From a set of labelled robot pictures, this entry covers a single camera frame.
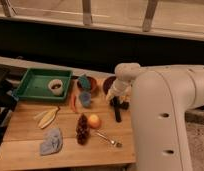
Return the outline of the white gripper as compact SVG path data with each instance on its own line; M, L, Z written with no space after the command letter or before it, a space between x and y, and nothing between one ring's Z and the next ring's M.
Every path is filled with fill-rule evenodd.
M108 90L108 93L106 95L106 101L112 100L114 96L120 96L119 100L121 103L128 102L129 94L126 93L128 92L129 86L130 84L128 82L116 79L111 85L111 88Z

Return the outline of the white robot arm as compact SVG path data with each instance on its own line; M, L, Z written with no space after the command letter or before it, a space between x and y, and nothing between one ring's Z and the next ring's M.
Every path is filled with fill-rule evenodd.
M185 112L204 105L204 65L121 63L108 100L131 90L137 171L193 171Z

